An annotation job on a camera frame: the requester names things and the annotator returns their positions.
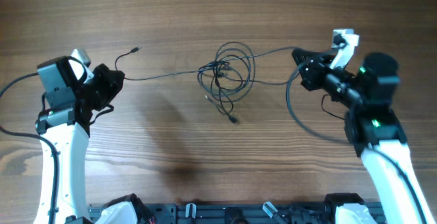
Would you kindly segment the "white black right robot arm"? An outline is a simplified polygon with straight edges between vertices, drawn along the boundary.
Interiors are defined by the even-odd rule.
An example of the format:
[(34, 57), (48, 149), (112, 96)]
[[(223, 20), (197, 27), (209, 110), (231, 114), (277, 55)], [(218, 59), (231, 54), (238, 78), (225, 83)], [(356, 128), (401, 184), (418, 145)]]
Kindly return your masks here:
[(337, 49), (317, 53), (297, 48), (292, 57), (309, 90), (323, 89), (347, 107), (344, 130), (368, 171), (388, 223), (434, 223), (414, 173), (407, 136), (391, 105), (400, 83), (398, 63), (390, 55), (370, 53), (352, 74), (334, 65)]

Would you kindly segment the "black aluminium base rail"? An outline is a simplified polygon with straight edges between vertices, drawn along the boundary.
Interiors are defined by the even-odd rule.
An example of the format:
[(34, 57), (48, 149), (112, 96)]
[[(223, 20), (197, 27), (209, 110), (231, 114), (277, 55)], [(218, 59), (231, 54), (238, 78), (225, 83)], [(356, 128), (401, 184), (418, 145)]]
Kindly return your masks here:
[[(186, 216), (186, 207), (176, 204), (146, 204), (154, 215), (157, 224), (171, 223), (196, 223), (213, 224), (231, 223), (238, 217), (244, 218), (249, 223), (276, 223), (277, 220), (269, 217), (262, 210), (261, 204), (236, 204), (236, 205), (196, 205), (194, 217)], [(329, 207), (322, 202), (294, 202), (291, 204), (276, 204), (278, 215), (285, 223), (333, 223), (334, 218), (329, 216)]]

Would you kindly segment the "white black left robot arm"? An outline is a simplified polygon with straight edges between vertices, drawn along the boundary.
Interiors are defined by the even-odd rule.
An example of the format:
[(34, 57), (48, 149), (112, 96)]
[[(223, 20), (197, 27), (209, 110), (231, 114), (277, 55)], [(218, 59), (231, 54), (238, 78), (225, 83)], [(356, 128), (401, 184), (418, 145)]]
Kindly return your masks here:
[(61, 56), (38, 66), (48, 103), (38, 115), (36, 131), (43, 150), (42, 186), (35, 223), (65, 223), (89, 217), (85, 193), (85, 155), (90, 127), (113, 110), (125, 74), (100, 64)]

